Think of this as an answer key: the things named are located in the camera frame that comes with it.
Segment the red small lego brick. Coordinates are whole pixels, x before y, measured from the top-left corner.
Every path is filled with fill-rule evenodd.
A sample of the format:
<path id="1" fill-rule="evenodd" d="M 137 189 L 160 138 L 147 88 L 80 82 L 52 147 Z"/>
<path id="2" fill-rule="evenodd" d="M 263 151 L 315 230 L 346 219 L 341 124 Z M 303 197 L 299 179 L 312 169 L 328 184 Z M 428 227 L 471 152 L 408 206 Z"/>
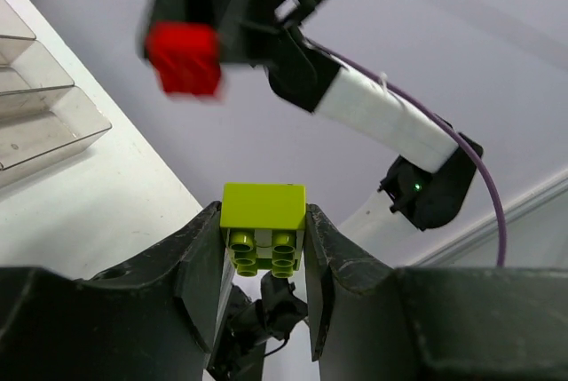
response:
<path id="1" fill-rule="evenodd" d="M 217 98 L 222 69 L 213 27 L 204 23 L 157 21 L 150 27 L 145 49 L 165 94 Z"/>

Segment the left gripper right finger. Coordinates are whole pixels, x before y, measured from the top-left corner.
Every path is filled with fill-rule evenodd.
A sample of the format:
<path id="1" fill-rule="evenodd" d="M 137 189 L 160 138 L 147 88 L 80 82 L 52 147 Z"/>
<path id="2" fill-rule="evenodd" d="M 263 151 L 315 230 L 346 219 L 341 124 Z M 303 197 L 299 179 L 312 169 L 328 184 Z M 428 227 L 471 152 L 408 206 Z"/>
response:
<path id="1" fill-rule="evenodd" d="M 391 268 L 314 204 L 305 225 L 312 359 L 321 379 L 566 379 L 564 270 Z"/>

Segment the lime lego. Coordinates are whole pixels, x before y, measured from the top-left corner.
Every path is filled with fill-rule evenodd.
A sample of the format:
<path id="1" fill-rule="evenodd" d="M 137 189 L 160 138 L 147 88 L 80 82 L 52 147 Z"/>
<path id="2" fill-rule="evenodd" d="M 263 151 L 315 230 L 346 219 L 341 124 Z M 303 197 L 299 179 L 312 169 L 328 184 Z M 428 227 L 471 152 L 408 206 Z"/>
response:
<path id="1" fill-rule="evenodd" d="M 298 271 L 306 213 L 303 185 L 225 184 L 220 228 L 237 275 L 287 279 Z"/>

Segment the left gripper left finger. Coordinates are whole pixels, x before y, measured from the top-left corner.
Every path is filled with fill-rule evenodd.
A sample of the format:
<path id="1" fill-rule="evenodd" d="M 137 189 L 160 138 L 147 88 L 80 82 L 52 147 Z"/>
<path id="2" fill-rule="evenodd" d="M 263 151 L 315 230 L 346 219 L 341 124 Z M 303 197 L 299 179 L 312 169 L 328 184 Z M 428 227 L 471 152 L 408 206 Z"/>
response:
<path id="1" fill-rule="evenodd" d="M 220 203 L 136 256 L 71 280 L 1 272 L 4 380 L 199 380 L 212 351 L 225 257 Z"/>

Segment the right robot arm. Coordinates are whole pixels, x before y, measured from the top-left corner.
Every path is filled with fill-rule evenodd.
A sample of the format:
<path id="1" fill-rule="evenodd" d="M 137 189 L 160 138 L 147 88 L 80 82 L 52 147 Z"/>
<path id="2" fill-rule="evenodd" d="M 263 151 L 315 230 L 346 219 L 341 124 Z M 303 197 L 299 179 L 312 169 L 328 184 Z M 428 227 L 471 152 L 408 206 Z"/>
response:
<path id="1" fill-rule="evenodd" d="M 142 56 L 164 93 L 215 99 L 224 67 L 260 67 L 288 103 L 397 153 L 380 183 L 390 211 L 424 231 L 459 213 L 482 147 L 385 80 L 306 38 L 324 0 L 150 0 Z"/>

